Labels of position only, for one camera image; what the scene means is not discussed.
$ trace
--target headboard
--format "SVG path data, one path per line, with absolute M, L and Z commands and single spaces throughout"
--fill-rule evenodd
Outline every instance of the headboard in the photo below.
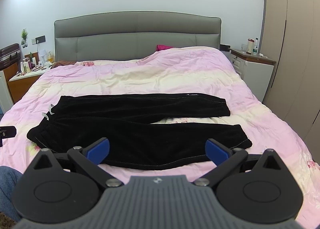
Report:
M 219 49 L 221 19 L 158 11 L 108 12 L 57 20 L 56 61 L 142 59 L 162 44 Z

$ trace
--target person's leg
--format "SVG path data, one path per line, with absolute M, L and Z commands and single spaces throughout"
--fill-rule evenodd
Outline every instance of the person's leg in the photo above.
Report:
M 0 166 L 0 212 L 18 222 L 21 217 L 11 203 L 11 194 L 22 174 L 7 166 Z

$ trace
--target plastic bottle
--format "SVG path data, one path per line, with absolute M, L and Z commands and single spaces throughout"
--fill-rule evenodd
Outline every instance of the plastic bottle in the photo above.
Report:
M 252 49 L 252 54 L 257 55 L 258 54 L 258 46 L 259 46 L 259 40 L 256 38 L 253 49 Z

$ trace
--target comforter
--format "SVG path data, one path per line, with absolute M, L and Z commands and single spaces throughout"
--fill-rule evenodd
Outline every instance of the comforter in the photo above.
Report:
M 25 96 L 2 118 L 0 125 L 14 125 L 15 138 L 4 140 L 0 165 L 24 172 L 39 148 L 26 137 L 42 120 L 51 104 L 62 95 L 108 95 L 146 93 L 204 93 L 226 99 L 231 116 L 214 118 L 167 118 L 159 123 L 202 122 L 240 124 L 253 146 L 247 151 L 262 153 L 273 148 L 293 174 L 303 195 L 297 221 L 305 228 L 320 224 L 320 167 L 299 136 L 260 103 L 220 51 L 190 47 L 158 51 L 141 60 L 96 61 L 60 66 L 43 74 Z M 124 183 L 130 176 L 185 174 L 189 181 L 204 175 L 215 164 L 201 162 L 161 170 L 133 170 L 100 165 Z

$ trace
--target nightstand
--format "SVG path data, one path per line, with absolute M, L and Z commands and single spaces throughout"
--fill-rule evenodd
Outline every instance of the nightstand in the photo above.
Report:
M 242 53 L 240 50 L 230 49 L 233 68 L 250 88 L 255 97 L 262 102 L 272 75 L 274 60 Z
M 9 91 L 14 103 L 17 103 L 29 90 L 29 88 L 44 74 L 45 70 L 31 71 L 24 76 L 14 76 L 8 82 Z

